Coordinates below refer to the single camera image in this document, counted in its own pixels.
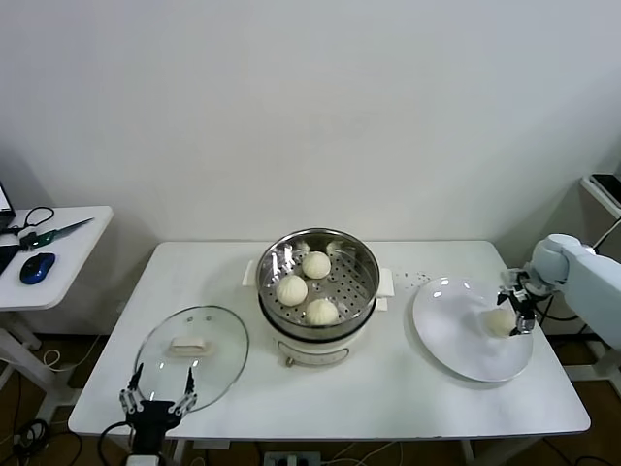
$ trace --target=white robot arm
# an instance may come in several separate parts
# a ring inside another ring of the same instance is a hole
[[[560,291],[589,327],[611,347],[621,350],[621,264],[596,255],[572,236],[555,234],[539,241],[532,261],[510,275],[506,293],[513,296],[518,286],[529,300],[537,302]],[[519,319],[520,310],[516,312]]]

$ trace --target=white plate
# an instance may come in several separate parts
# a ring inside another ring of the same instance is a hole
[[[497,286],[468,279],[426,283],[413,306],[420,339],[442,364],[462,376],[483,382],[514,378],[531,359],[533,336],[503,338],[488,332],[482,313],[498,307],[497,295]]]

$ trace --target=white table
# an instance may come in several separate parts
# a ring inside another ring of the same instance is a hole
[[[579,432],[590,419],[539,328],[527,369],[507,383],[478,383],[444,368],[411,323],[418,273],[458,275],[500,284],[505,269],[487,242],[369,243],[393,271],[395,297],[375,313],[363,344],[333,367],[287,368],[278,355],[256,292],[242,287],[245,267],[267,243],[160,245],[128,302],[69,420],[98,435],[124,419],[118,392],[133,371],[147,333],[190,306],[216,304],[245,322],[245,369],[214,405],[169,432],[178,439],[412,440],[532,436],[492,451],[492,464],[548,434]]]
[[[38,349],[41,342],[19,319],[18,313],[49,309],[62,301],[113,217],[113,211],[108,206],[54,210],[54,217],[38,226],[37,233],[59,229],[91,217],[94,219],[71,235],[43,248],[18,252],[9,266],[0,274],[0,319],[3,327],[0,328],[0,355],[17,363],[5,369],[0,376],[0,386],[6,382],[13,369],[19,370],[47,393],[46,401],[39,411],[43,418],[51,416],[55,406],[71,403],[72,398],[77,398],[77,393],[65,384],[71,373],[55,375],[29,351],[29,349]],[[22,225],[28,212],[17,211],[13,224]],[[0,237],[0,245],[17,243],[18,239],[13,235]],[[22,283],[19,280],[21,266],[26,259],[39,252],[56,254],[54,265],[42,282],[33,285]],[[20,341],[7,330],[18,336]]]

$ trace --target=cable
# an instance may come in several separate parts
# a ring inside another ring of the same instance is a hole
[[[21,405],[21,372],[17,372],[17,401],[16,411],[13,414],[13,435],[17,431],[17,417],[19,416],[19,406]]]
[[[554,296],[551,296],[550,299],[547,302],[547,306],[545,306],[545,311],[541,311],[537,305],[535,305],[535,309],[537,309],[537,311],[541,314],[541,320],[539,321],[539,326],[543,325],[543,323],[545,322],[545,320],[547,318],[549,318],[550,320],[555,320],[557,322],[571,322],[572,320],[576,320],[578,319],[578,316],[571,316],[571,317],[555,317],[555,316],[551,316],[549,314],[550,312],[550,307],[552,306],[552,302],[554,301]]]
[[[612,233],[612,231],[619,226],[619,224],[621,224],[621,217],[619,217],[618,219],[616,219],[614,221],[614,223],[612,223],[612,226],[610,228],[608,228],[608,230],[604,233],[604,235],[602,235],[602,237],[595,242],[595,245],[593,245],[593,250],[595,251],[595,253],[600,253],[600,246],[604,243],[604,241],[608,238],[608,235],[610,235],[610,233]]]
[[[567,457],[563,454],[563,452],[562,452],[562,451],[560,451],[559,449],[557,449],[557,448],[554,446],[554,444],[552,444],[552,442],[550,442],[550,441],[549,441],[549,440],[547,440],[547,439],[543,439],[543,442],[544,442],[545,444],[547,444],[547,445],[548,445],[551,449],[553,449],[554,451],[556,451],[556,453],[557,453],[557,454],[558,454],[561,458],[563,458],[563,461],[565,461],[565,462],[566,462],[569,466],[573,466],[573,463],[570,461],[570,459],[569,459],[569,458],[567,458]]]
[[[376,453],[379,453],[380,451],[382,451],[383,449],[387,449],[388,447],[390,447],[391,445],[395,445],[398,442],[390,442],[389,444],[384,445],[383,447],[381,447],[380,449],[376,449],[372,452],[370,452],[369,454],[367,454],[366,456],[363,456],[362,459],[360,460],[360,462],[358,464],[364,464],[364,461],[366,459],[368,459],[369,457],[373,456]]]
[[[49,216],[46,216],[45,218],[35,222],[35,223],[30,223],[28,220],[30,219],[30,216],[33,215],[35,212],[37,211],[48,211],[49,212]],[[46,207],[46,206],[39,206],[39,207],[35,207],[34,209],[31,209],[30,212],[28,212],[28,214],[26,214],[26,218],[23,221],[23,226],[12,226],[10,228],[2,228],[0,229],[0,235],[4,235],[7,233],[13,233],[14,235],[18,235],[22,230],[25,230],[26,228],[29,227],[35,227],[35,226],[39,226],[42,223],[45,223],[46,221],[50,220],[53,216],[54,216],[55,212],[54,209],[51,207]]]
[[[46,351],[46,353],[43,355],[43,362],[44,362],[44,364],[46,366],[49,367],[49,369],[52,372],[73,371],[78,366],[82,365],[85,362],[85,360],[90,356],[90,354],[93,352],[93,349],[95,348],[95,345],[97,344],[97,342],[99,341],[100,338],[101,338],[101,335],[97,335],[97,337],[95,338],[95,341],[90,346],[90,348],[88,349],[88,351],[86,352],[86,354],[84,355],[84,357],[82,358],[82,360],[78,364],[74,364],[73,366],[69,366],[69,367],[63,367],[62,369],[54,369],[54,368],[50,367],[50,366],[54,365],[56,362],[58,362],[58,360],[60,359],[60,351],[58,351],[57,349],[50,349],[49,351]],[[58,353],[58,357],[53,362],[48,363],[46,361],[46,356],[48,355],[48,353],[53,352],[53,351]]]
[[[99,436],[99,440],[97,440],[97,454],[99,455],[99,459],[101,460],[101,462],[104,464],[104,466],[110,466],[110,463],[108,462],[108,460],[106,459],[106,456],[104,456],[104,450],[103,450],[103,446],[104,446],[104,439],[106,439],[106,436],[108,435],[108,433],[111,430],[116,429],[117,427],[121,427],[123,425],[129,425],[129,422],[127,422],[126,420],[122,420],[121,422],[115,422],[112,425],[109,425],[108,427],[106,427],[106,429],[101,433],[101,435]]]
[[[359,460],[359,459],[356,459],[356,458],[332,459],[330,461],[321,461],[320,464],[334,464],[334,463],[341,463],[343,461],[354,461],[356,463],[354,466],[367,466],[367,464],[363,463],[362,460]]]
[[[579,466],[582,461],[585,461],[587,459],[590,459],[591,461],[599,461],[600,463],[607,464],[608,466],[614,466],[614,464],[610,463],[609,461],[606,461],[605,459],[598,458],[597,456],[588,456],[588,455],[580,456],[578,459],[576,459],[574,466]]]
[[[399,465],[401,466],[401,463],[403,461],[403,447],[401,446],[400,442],[390,442],[378,449],[374,449],[373,451],[371,451],[370,453],[367,453],[366,455],[364,455],[362,457],[362,459],[355,459],[355,458],[339,458],[339,459],[331,459],[330,461],[322,461],[321,464],[334,464],[334,463],[339,463],[342,461],[356,461],[355,466],[367,466],[367,463],[365,463],[365,461],[367,459],[369,459],[371,456],[373,456],[376,453],[379,453],[380,451],[382,451],[383,449],[387,449],[388,447],[395,445],[395,444],[399,444],[399,449],[400,449],[400,455],[401,455],[401,459],[399,462]],[[347,447],[345,450],[341,451],[339,454],[349,450],[351,447],[353,446],[353,444],[351,444],[349,447]]]
[[[80,437],[77,433],[71,430],[66,430],[64,432],[58,432],[57,434],[51,434],[50,437],[51,438],[60,437],[62,435],[71,435],[72,437],[75,437],[78,440],[78,452],[74,456],[74,459],[72,459],[71,462],[67,465],[67,466],[74,466],[74,464],[76,464],[76,461],[78,461],[78,458],[82,454],[82,437]]]
[[[343,453],[345,453],[346,451],[350,451],[353,446],[356,445],[355,442],[352,442],[351,444],[349,444],[347,447],[345,447],[344,449],[342,449],[341,451],[339,451],[337,454],[335,454],[332,457],[332,461],[334,461],[335,459],[337,459],[339,456],[341,456]]]
[[[90,354],[93,352],[93,350],[95,348],[95,344],[99,341],[100,338],[101,338],[101,335],[97,335],[97,337],[95,337],[95,341],[90,346],[90,348],[88,349],[88,351],[86,352],[86,354],[84,355],[82,360],[79,363],[77,363],[77,364],[74,364],[74,365],[69,366],[69,367],[63,367],[62,369],[54,369],[53,367],[51,367],[51,366],[53,366],[54,364],[56,364],[60,360],[60,351],[58,349],[48,349],[44,353],[44,355],[43,355],[43,364],[48,369],[50,369],[52,372],[68,372],[68,371],[73,371],[78,366],[82,365],[85,362],[85,360],[90,356]],[[50,354],[50,353],[55,353],[56,354],[56,358],[52,362],[48,362],[48,354]],[[23,364],[19,364],[16,361],[11,361],[9,359],[5,359],[4,357],[0,357],[0,361],[4,361],[7,364],[11,364],[13,366],[23,366]]]
[[[552,442],[550,442],[547,439],[543,439],[543,442],[546,443],[549,447],[551,447],[554,451],[556,451],[556,453],[563,458],[563,461],[565,461],[566,464],[568,464],[569,466],[579,466],[580,463],[586,461],[586,460],[591,460],[591,461],[599,461],[602,464],[605,464],[607,466],[614,466],[614,464],[610,463],[609,461],[606,461],[605,459],[599,458],[597,456],[590,456],[590,455],[584,455],[584,456],[580,456],[578,459],[576,459],[575,463],[572,463],[570,461],[569,458],[567,458],[562,451],[560,451],[554,444],[552,444]]]

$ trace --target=power strip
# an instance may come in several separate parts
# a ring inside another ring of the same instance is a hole
[[[263,466],[319,466],[319,451],[269,451],[263,457]]]

